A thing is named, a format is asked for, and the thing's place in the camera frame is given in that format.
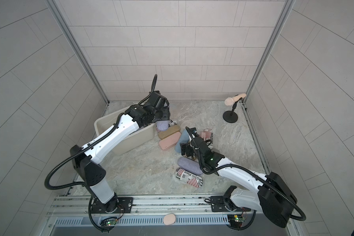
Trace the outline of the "light blue case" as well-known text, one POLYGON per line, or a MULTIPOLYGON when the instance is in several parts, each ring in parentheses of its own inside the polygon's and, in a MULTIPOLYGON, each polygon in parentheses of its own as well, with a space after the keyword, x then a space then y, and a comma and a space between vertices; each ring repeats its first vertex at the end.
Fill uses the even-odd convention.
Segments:
POLYGON ((186 144, 186 143, 188 143, 188 142, 189 142, 189 134, 188 134, 187 130, 185 129, 185 130, 182 132, 182 134, 181 134, 181 136, 180 136, 178 142, 177 142, 176 145, 175 145, 175 151, 176 151, 177 153, 182 153, 181 144, 186 144))

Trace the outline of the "pink case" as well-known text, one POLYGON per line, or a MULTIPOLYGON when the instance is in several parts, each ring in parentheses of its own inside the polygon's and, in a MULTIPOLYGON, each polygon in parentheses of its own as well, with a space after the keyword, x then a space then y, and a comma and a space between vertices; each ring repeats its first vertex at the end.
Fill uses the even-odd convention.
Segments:
POLYGON ((177 144, 180 137, 181 137, 181 133, 178 131, 178 132, 166 137, 165 139, 162 139, 161 141, 159 141, 159 146, 162 150, 167 150, 169 148, 172 148, 177 144))

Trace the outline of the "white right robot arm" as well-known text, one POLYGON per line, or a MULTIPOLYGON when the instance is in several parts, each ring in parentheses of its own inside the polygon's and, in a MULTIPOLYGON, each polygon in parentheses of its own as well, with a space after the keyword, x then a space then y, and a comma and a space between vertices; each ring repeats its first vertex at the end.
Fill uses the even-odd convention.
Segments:
POLYGON ((257 173, 240 166, 211 150, 196 129, 186 127, 186 131, 189 144, 204 174, 228 178, 250 191, 250 194, 242 196, 237 187, 230 186, 223 195, 223 202, 228 210, 245 207, 254 212, 262 212, 270 222, 280 228, 285 228, 290 219, 307 219, 304 211, 297 205, 297 198, 278 174, 257 173))

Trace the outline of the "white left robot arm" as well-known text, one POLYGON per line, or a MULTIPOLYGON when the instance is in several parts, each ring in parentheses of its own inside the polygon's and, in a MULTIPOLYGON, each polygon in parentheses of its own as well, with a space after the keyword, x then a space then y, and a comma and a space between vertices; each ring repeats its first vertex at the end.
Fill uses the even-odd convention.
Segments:
POLYGON ((167 121, 169 118, 169 101, 159 91, 152 91, 145 99, 120 113, 114 124, 94 140, 82 147, 74 146, 71 149, 71 156, 47 175, 44 186, 49 190, 58 190, 82 185, 92 197, 99 200, 99 206, 105 212, 114 212, 118 206, 118 197, 108 185, 105 179, 106 171, 100 163, 113 148, 132 133, 158 121, 167 121), (51 177, 70 161, 82 181, 58 186, 51 185, 51 177))

